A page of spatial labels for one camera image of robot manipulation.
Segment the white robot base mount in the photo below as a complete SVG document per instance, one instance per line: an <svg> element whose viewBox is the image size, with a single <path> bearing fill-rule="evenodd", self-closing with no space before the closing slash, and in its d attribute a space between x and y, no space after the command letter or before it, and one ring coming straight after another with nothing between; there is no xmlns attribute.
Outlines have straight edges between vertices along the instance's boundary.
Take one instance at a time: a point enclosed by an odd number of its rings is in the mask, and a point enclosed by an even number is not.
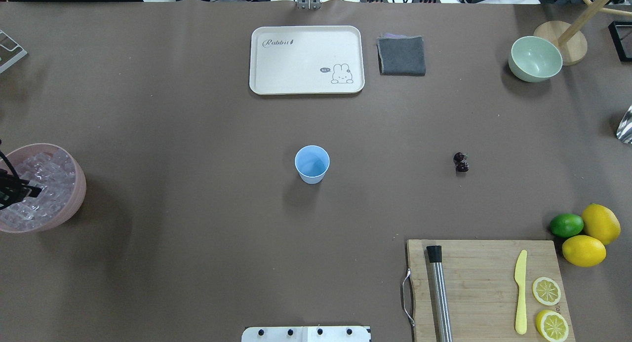
<svg viewBox="0 0 632 342"><path fill-rule="evenodd" d="M370 342L370 327L365 326L282 326L250 327L242 342Z"/></svg>

